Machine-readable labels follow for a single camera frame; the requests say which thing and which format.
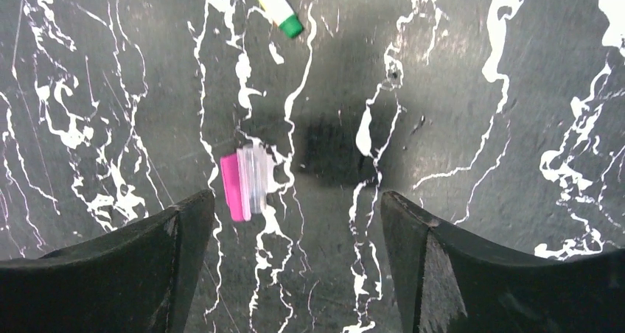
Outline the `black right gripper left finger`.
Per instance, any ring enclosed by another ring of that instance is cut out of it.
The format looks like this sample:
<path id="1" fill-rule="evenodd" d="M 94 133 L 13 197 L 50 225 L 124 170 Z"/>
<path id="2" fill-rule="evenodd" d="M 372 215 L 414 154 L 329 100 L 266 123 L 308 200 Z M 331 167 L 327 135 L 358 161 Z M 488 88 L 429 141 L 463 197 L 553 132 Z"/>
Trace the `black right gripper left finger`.
<path id="1" fill-rule="evenodd" d="M 182 332 L 213 227 L 214 195 L 38 259 L 1 262 L 3 332 Z"/>

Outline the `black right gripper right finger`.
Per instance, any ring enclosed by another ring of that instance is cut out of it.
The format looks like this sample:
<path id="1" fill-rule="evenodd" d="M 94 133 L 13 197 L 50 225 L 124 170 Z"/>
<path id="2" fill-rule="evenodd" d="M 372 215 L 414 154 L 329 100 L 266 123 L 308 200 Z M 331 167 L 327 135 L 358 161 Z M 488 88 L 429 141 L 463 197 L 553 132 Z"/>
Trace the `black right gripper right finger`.
<path id="1" fill-rule="evenodd" d="M 404 332 L 622 332 L 624 251 L 569 262 L 504 247 L 384 193 Z"/>

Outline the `magenta pen cap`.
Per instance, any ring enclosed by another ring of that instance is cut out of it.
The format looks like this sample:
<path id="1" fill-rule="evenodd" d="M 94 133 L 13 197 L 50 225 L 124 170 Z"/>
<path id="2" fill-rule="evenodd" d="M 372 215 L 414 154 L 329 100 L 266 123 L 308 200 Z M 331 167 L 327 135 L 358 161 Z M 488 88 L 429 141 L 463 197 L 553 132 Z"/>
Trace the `magenta pen cap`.
<path id="1" fill-rule="evenodd" d="M 248 222 L 267 206 L 268 154 L 247 144 L 220 159 L 223 188 L 231 219 Z"/>

